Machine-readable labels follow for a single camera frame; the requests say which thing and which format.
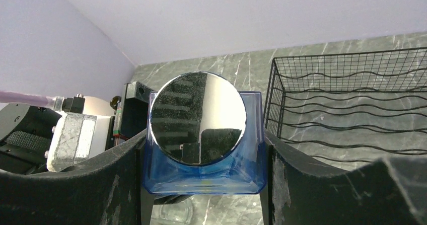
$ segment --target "wall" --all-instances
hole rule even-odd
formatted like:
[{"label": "wall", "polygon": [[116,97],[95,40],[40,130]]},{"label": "wall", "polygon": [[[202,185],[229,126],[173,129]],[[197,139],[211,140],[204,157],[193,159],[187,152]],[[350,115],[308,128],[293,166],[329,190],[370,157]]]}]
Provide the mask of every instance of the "wall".
[{"label": "wall", "polygon": [[137,64],[427,31],[427,0],[69,0]]},{"label": "wall", "polygon": [[0,0],[0,89],[121,94],[134,65],[67,0]]}]

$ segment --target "blue transparent plastic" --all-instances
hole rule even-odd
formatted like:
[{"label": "blue transparent plastic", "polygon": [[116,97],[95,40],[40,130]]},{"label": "blue transparent plastic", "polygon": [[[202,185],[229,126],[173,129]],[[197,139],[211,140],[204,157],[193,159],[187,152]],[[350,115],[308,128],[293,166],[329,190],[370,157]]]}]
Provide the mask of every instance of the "blue transparent plastic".
[{"label": "blue transparent plastic", "polygon": [[[152,194],[257,194],[266,184],[266,146],[260,92],[239,92],[246,107],[246,129],[222,160],[187,166],[167,157],[147,128],[143,185]],[[150,105],[156,93],[150,94]]]}]

